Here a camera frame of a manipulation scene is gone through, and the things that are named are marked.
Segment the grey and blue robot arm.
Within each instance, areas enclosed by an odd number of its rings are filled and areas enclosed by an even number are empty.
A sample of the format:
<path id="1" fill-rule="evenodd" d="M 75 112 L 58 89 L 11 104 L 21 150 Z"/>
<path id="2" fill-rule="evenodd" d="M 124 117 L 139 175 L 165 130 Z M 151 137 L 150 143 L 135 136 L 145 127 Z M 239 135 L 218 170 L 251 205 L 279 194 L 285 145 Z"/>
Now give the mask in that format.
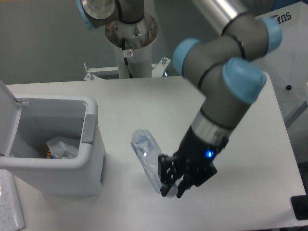
<path id="1" fill-rule="evenodd" d="M 108 40 L 118 48 L 121 78 L 152 75 L 149 62 L 135 60 L 136 51 L 148 47 L 158 32 L 142 0 L 78 0 L 76 4 L 85 25 L 104 26 Z M 216 174 L 214 159 L 267 81 L 252 61 L 274 51 L 282 41 L 281 27 L 273 18 L 256 19 L 238 0 L 194 4 L 220 37 L 207 44 L 188 38 L 174 51 L 174 67 L 205 95 L 205 101 L 178 150 L 172 156 L 158 156 L 162 196 L 175 191 L 181 197 Z"/>

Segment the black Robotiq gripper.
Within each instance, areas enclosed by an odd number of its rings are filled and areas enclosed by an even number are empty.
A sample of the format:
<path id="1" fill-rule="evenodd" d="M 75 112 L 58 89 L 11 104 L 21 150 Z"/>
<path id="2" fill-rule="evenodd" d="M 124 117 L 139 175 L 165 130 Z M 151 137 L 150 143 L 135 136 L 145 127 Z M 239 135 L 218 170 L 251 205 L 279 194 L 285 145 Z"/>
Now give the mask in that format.
<path id="1" fill-rule="evenodd" d="M 177 198 L 181 198 L 193 185 L 199 187 L 217 173 L 214 159 L 226 147 L 228 136 L 224 135 L 218 145 L 203 141 L 189 128 L 179 149 L 173 156 L 161 154 L 158 157 L 158 176 L 162 183 L 161 195 L 165 197 L 175 182 L 183 177 L 178 185 Z"/>

